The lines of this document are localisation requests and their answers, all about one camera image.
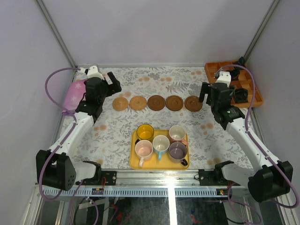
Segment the woven rattan coaster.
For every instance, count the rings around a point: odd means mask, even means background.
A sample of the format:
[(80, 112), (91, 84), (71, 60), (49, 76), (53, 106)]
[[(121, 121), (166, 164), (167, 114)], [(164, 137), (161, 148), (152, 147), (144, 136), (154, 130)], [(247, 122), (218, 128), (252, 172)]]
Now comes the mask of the woven rattan coaster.
[(131, 98), (129, 105), (133, 110), (140, 111), (146, 107), (147, 100), (143, 96), (134, 96)]
[(128, 105), (128, 100), (125, 97), (118, 97), (112, 102), (112, 107), (116, 111), (123, 111), (128, 107)]

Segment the brown wooden coaster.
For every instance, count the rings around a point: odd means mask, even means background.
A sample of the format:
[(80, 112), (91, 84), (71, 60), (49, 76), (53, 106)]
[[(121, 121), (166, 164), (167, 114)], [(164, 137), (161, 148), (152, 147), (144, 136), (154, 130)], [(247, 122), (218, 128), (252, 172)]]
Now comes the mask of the brown wooden coaster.
[(189, 96), (185, 99), (184, 105), (187, 110), (191, 112), (197, 112), (201, 110), (203, 104), (199, 102), (199, 97), (197, 96)]
[(172, 95), (165, 100), (165, 105), (171, 111), (179, 111), (182, 109), (184, 102), (181, 97)]
[(160, 95), (153, 95), (148, 99), (147, 105), (153, 111), (160, 111), (165, 107), (165, 99)]

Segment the cream mug pink outside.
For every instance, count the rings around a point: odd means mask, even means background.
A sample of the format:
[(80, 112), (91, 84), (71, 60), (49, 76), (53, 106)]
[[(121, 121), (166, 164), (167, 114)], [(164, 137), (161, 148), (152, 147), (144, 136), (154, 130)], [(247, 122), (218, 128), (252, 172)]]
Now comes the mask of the cream mug pink outside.
[(185, 139), (186, 131), (180, 125), (174, 125), (169, 129), (169, 136), (174, 142), (181, 142), (188, 146), (188, 142)]

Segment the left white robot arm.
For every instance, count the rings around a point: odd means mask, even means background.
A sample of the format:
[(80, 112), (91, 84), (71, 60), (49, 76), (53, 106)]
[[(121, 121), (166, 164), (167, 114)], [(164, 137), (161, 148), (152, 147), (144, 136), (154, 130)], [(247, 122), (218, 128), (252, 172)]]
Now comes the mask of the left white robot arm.
[(74, 122), (62, 136), (47, 150), (36, 155), (37, 181), (39, 186), (49, 186), (68, 191), (79, 181), (87, 180), (92, 185), (102, 181), (101, 165), (92, 161), (75, 162), (70, 158), (82, 138), (98, 120), (107, 97), (121, 92), (120, 82), (113, 72), (107, 77), (100, 73), (90, 74), (86, 70), (87, 80), (83, 82), (85, 92), (72, 115)]

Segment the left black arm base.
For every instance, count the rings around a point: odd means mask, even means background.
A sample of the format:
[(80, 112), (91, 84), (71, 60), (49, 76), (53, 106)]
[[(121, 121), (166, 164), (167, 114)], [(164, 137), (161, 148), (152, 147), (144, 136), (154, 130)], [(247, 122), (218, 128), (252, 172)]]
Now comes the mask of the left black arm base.
[(83, 185), (89, 186), (115, 186), (117, 180), (116, 171), (98, 171), (92, 178), (83, 180)]

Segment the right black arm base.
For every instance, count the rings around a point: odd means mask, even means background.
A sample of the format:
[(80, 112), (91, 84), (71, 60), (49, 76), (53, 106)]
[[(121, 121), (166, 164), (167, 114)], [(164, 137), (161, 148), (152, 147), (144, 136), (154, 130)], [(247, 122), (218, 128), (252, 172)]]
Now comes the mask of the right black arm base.
[(218, 169), (199, 169), (198, 175), (201, 186), (228, 186), (232, 183), (231, 181), (226, 180), (222, 172)]

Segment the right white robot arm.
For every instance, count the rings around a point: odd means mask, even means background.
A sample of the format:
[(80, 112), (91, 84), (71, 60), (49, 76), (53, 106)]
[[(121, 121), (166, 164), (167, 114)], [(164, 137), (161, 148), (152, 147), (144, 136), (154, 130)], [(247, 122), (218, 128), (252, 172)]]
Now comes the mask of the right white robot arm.
[(202, 83), (199, 102), (205, 101), (211, 106), (215, 121), (227, 131), (241, 147), (249, 159), (252, 169), (237, 166), (233, 162), (221, 163), (214, 172), (214, 181), (224, 185), (228, 181), (247, 188), (251, 196), (259, 203), (285, 195), (290, 192), (289, 183), (293, 176), (293, 167), (280, 161), (245, 125), (245, 115), (231, 104), (233, 86), (217, 82)]

